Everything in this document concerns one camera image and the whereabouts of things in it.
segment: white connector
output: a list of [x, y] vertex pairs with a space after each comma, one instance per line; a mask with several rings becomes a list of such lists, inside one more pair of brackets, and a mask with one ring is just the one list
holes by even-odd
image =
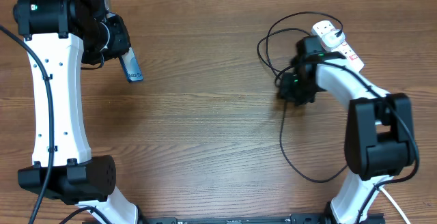
[[323, 20], [314, 24], [311, 30], [313, 35], [318, 36], [320, 44], [328, 52], [338, 51], [343, 54], [350, 62], [352, 68], [360, 72], [364, 68], [364, 63], [360, 57], [352, 50], [350, 45], [345, 41], [344, 33], [340, 37], [336, 34], [339, 32], [329, 20]]

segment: robotic arm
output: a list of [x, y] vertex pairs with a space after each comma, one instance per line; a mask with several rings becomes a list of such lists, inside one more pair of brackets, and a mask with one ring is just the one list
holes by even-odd
[[[292, 60], [294, 72], [283, 75], [279, 94], [298, 106], [314, 102], [317, 92], [327, 91], [348, 110], [345, 156], [350, 170], [339, 194], [327, 204], [323, 215], [293, 214], [291, 220], [296, 220], [296, 224], [355, 224], [373, 187], [398, 176], [415, 160], [409, 138], [383, 99], [396, 110], [412, 133], [411, 104], [405, 94], [390, 94], [361, 74], [345, 71], [343, 68], [353, 69], [350, 62], [339, 52], [326, 52], [319, 40], [317, 36], [310, 36], [297, 43], [298, 55]], [[380, 98], [363, 84], [370, 86]], [[378, 124], [391, 129], [377, 133]], [[370, 197], [360, 223], [385, 222], [382, 215], [367, 216], [378, 193], [375, 191]]]
[[[100, 67], [119, 58], [129, 82], [143, 75], [123, 19], [108, 0], [18, 0], [18, 32], [50, 76], [55, 120], [55, 157], [45, 197], [78, 207], [92, 206], [111, 223], [144, 223], [140, 209], [116, 187], [111, 156], [91, 157], [83, 125], [81, 63]], [[18, 183], [39, 194], [48, 167], [48, 107], [44, 79], [29, 55], [36, 110], [32, 166], [18, 171]], [[105, 223], [95, 212], [100, 222]]]

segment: power strip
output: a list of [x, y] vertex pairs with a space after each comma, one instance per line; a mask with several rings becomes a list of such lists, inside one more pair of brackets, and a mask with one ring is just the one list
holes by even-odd
[[[322, 40], [322, 37], [327, 33], [335, 31], [334, 25], [329, 20], [323, 20], [314, 24], [311, 32], [315, 36], [319, 36], [320, 43], [324, 48], [326, 48], [325, 43]], [[337, 51], [343, 54], [350, 62], [350, 65], [357, 72], [360, 72], [364, 68], [364, 63], [361, 61], [360, 57], [352, 50], [352, 47], [346, 42], [343, 41], [339, 46], [333, 48], [331, 51]]]

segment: white cable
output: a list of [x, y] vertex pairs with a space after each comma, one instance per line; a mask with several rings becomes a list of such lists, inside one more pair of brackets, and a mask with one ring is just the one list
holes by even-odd
[[401, 208], [397, 205], [395, 200], [390, 196], [390, 194], [383, 187], [381, 187], [380, 190], [385, 194], [385, 196], [395, 206], [396, 210], [401, 214], [401, 216], [404, 219], [405, 223], [411, 224], [410, 221], [408, 220], [407, 216], [404, 214], [404, 212], [401, 210]]

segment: wooden table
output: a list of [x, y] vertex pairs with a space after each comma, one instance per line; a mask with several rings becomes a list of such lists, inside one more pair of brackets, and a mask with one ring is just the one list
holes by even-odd
[[[16, 0], [1, 0], [0, 22], [17, 32]], [[414, 107], [419, 174], [388, 186], [412, 223], [437, 223], [436, 0], [112, 0], [123, 16], [146, 81], [128, 84], [118, 61], [82, 72], [83, 116], [93, 155], [110, 154], [117, 185], [147, 216], [278, 216], [321, 212], [345, 174], [327, 184], [301, 178], [279, 149], [283, 101], [256, 44], [276, 20], [323, 11], [342, 20], [362, 73]], [[281, 27], [325, 18], [300, 16]], [[271, 40], [274, 65], [295, 55], [301, 33]], [[35, 137], [26, 52], [0, 36], [0, 223], [26, 223], [36, 195], [17, 184]], [[345, 165], [346, 112], [327, 93], [289, 109], [284, 144], [296, 166], [327, 178]], [[403, 176], [411, 170], [407, 168]], [[44, 200], [38, 223], [58, 223], [75, 207]], [[384, 195], [371, 208], [401, 223]], [[77, 216], [72, 223], [91, 219]]]

